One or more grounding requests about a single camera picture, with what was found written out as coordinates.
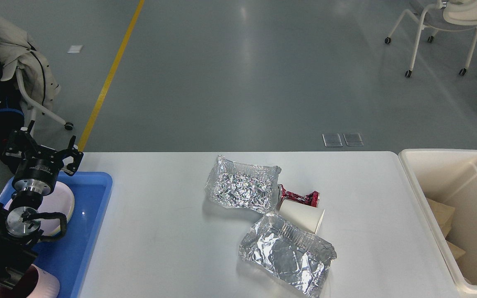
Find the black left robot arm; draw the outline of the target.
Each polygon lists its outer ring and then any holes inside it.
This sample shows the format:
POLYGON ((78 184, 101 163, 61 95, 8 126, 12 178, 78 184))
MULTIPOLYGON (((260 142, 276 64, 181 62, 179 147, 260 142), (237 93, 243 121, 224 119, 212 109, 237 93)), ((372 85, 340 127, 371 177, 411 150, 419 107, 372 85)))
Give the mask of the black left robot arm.
POLYGON ((20 158, 12 180, 15 190, 9 208, 0 202, 0 286, 13 290, 38 257, 34 245, 55 242, 67 232, 61 212, 40 212, 45 196, 55 190, 61 171, 73 176, 84 156, 72 136, 61 150, 39 145, 32 136, 34 121, 13 130, 4 154, 20 158))

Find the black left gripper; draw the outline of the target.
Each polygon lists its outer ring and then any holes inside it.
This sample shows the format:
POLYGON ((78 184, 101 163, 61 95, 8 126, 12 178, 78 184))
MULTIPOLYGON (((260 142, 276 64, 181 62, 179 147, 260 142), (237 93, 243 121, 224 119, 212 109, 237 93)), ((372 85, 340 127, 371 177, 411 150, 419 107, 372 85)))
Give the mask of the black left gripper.
POLYGON ((67 148, 54 154, 54 161, 38 158, 42 151, 32 136, 35 121, 28 127, 11 131, 3 155, 22 158, 13 177, 12 187, 15 196, 23 191, 32 191, 42 196, 52 194, 58 181, 59 172, 63 171, 72 177, 80 167, 84 153, 75 145, 76 136, 70 138, 67 148))

